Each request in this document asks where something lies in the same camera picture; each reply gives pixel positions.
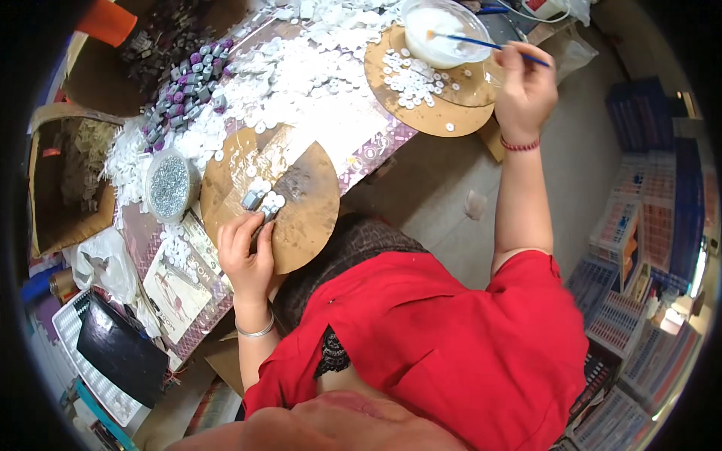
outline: woman's lips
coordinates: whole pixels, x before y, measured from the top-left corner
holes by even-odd
[[[352,411],[364,413],[374,418],[382,418],[380,411],[373,405],[373,403],[365,396],[356,392],[334,390],[321,393],[316,396],[314,400],[329,404],[330,406],[343,407]]]

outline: silver bangle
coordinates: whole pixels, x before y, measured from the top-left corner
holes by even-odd
[[[239,333],[240,335],[245,336],[245,337],[251,337],[251,338],[253,338],[253,337],[262,337],[262,336],[266,335],[268,332],[271,331],[271,329],[273,328],[273,326],[274,326],[274,324],[275,324],[275,322],[276,322],[276,316],[273,314],[273,310],[269,309],[269,312],[271,313],[271,320],[269,321],[269,324],[268,324],[262,331],[260,331],[260,332],[254,332],[254,333],[248,333],[248,332],[246,332],[246,331],[244,331],[243,329],[241,329],[241,328],[238,327],[238,319],[236,319],[236,320],[233,321],[233,322],[235,323],[235,329],[238,331],[238,333]]]

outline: white glue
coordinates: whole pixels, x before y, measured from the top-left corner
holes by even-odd
[[[442,36],[428,39],[429,30],[440,35],[463,35],[464,25],[451,13],[435,8],[415,9],[406,17],[406,46],[416,58],[436,69],[458,66],[459,42]]]

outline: paintbrush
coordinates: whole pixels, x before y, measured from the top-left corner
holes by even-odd
[[[472,44],[484,45],[484,46],[486,46],[486,47],[495,48],[495,49],[497,49],[497,50],[501,50],[501,49],[502,49],[501,45],[496,45],[496,44],[492,44],[492,43],[486,43],[486,42],[484,42],[483,40],[471,39],[471,38],[467,38],[466,36],[442,35],[442,34],[440,34],[440,33],[434,32],[434,30],[429,30],[429,31],[426,32],[426,38],[427,38],[427,39],[432,39],[432,38],[434,38],[434,37],[436,37],[436,36],[441,36],[442,38],[449,38],[449,39],[454,39],[454,40],[460,40],[460,41],[465,42],[465,43],[472,43]],[[541,65],[544,66],[544,67],[549,67],[549,64],[548,64],[548,63],[540,60],[539,58],[534,58],[533,56],[527,55],[526,53],[522,53],[521,56],[524,57],[524,58],[526,58],[526,59],[528,59],[528,60],[530,60],[530,61],[533,61],[533,62],[535,62],[535,63],[541,64]]]

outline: white cable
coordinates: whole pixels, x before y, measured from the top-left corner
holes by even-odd
[[[501,3],[502,6],[506,6],[510,11],[515,12],[516,14],[519,14],[519,15],[522,16],[522,17],[525,17],[525,18],[527,18],[527,19],[529,19],[529,20],[536,20],[537,22],[543,22],[543,23],[545,23],[545,24],[555,24],[555,23],[557,23],[557,22],[561,22],[561,21],[563,21],[564,19],[566,19],[567,17],[569,17],[569,13],[572,11],[572,5],[569,3],[569,0],[567,0],[567,2],[566,2],[566,3],[567,3],[567,12],[564,13],[563,16],[561,16],[559,19],[545,20],[545,19],[539,19],[538,17],[527,16],[526,14],[520,13],[519,11],[517,11],[516,9],[514,9],[514,8],[512,8],[511,6],[507,5],[506,3],[504,3],[504,2],[501,1],[501,0],[495,0],[495,1],[496,1],[497,3]]]

